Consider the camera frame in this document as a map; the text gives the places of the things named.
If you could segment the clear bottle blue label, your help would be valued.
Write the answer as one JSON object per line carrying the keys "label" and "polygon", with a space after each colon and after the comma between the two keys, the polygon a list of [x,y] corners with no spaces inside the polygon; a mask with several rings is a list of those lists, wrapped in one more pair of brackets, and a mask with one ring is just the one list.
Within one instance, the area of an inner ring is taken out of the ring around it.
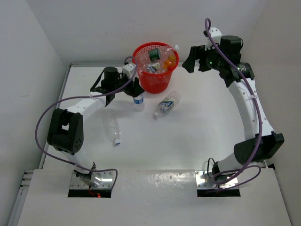
{"label": "clear bottle blue label", "polygon": [[133,102],[134,102],[133,105],[134,111],[141,112],[144,110],[145,108],[144,94],[140,94],[137,97],[134,97]]}

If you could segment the orange juice bottle gold cap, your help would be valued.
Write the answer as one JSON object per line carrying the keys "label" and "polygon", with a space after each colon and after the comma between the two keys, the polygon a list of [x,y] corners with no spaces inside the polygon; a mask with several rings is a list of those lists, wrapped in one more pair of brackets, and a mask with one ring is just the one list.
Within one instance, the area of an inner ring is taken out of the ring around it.
{"label": "orange juice bottle gold cap", "polygon": [[176,56],[170,55],[167,60],[163,63],[163,68],[170,71],[176,63]]}

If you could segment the bottle blue white label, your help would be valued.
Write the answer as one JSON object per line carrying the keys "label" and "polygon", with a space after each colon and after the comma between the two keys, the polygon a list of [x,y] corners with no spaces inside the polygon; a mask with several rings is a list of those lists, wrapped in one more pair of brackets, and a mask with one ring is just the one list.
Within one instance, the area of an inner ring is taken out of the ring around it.
{"label": "bottle blue white label", "polygon": [[162,72],[160,62],[151,62],[151,63],[147,64],[146,72],[152,73],[152,74],[160,74]]}

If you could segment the small clear bottle green label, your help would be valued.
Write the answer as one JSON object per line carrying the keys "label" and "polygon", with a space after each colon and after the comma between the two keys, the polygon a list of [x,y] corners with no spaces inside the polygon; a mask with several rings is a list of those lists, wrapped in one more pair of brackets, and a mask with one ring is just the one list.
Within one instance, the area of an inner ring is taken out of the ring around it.
{"label": "small clear bottle green label", "polygon": [[164,55],[171,55],[171,54],[175,54],[177,53],[177,51],[179,50],[179,45],[174,45],[174,46],[162,46],[162,53]]}

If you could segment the clear bottle dark green label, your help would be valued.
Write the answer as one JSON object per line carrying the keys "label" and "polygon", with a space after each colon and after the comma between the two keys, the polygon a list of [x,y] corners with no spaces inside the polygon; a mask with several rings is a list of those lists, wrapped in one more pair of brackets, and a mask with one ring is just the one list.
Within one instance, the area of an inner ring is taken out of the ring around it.
{"label": "clear bottle dark green label", "polygon": [[160,46],[140,53],[137,56],[137,60],[139,63],[146,64],[155,61],[165,61],[169,56],[162,53],[162,46]]}

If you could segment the clear bottle fruit label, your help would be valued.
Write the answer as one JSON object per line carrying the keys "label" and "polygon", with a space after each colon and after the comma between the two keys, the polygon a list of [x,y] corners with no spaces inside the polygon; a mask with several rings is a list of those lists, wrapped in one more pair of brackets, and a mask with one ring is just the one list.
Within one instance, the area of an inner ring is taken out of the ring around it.
{"label": "clear bottle fruit label", "polygon": [[153,118],[157,120],[158,118],[165,117],[180,100],[181,94],[177,91],[172,91],[157,105],[153,113]]}

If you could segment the clear unlabelled bottle blue cap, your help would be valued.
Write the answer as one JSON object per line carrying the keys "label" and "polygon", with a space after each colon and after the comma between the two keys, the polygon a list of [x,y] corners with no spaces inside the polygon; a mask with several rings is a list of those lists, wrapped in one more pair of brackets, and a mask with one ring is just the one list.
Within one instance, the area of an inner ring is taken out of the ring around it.
{"label": "clear unlabelled bottle blue cap", "polygon": [[121,132],[117,116],[113,110],[105,110],[103,112],[103,125],[105,127],[105,132],[113,145],[119,146],[121,143]]}

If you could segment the clear bottle red cap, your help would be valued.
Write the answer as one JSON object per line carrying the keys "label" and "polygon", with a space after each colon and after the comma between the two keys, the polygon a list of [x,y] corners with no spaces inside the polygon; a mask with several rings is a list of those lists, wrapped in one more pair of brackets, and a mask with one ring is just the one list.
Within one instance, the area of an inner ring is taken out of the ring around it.
{"label": "clear bottle red cap", "polygon": [[163,71],[160,74],[155,74],[155,82],[156,83],[169,83],[171,79],[172,72]]}

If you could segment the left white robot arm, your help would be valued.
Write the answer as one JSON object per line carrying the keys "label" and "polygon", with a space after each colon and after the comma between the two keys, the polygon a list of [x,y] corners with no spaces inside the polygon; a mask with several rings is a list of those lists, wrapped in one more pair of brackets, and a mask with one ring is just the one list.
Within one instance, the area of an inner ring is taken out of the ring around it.
{"label": "left white robot arm", "polygon": [[84,142],[84,121],[108,106],[119,92],[133,98],[141,95],[144,89],[135,77],[136,72],[134,63],[125,64],[121,72],[115,67],[105,67],[90,88],[88,98],[65,109],[57,108],[52,113],[47,142],[75,164],[76,176],[87,185],[99,185],[101,174],[96,172],[95,163],[80,152]]}

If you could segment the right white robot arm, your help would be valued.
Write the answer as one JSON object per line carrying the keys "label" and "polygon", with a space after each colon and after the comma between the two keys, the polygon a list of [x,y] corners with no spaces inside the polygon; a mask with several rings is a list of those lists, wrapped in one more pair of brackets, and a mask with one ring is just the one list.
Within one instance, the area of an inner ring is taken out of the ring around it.
{"label": "right white robot arm", "polygon": [[212,176],[220,182],[228,181],[255,162],[272,158],[285,139],[283,134],[275,132],[265,116],[250,64],[241,62],[243,40],[238,36],[222,36],[217,47],[192,46],[182,66],[193,73],[195,62],[199,62],[201,72],[218,71],[238,107],[245,140],[235,144],[227,158],[214,163]]}

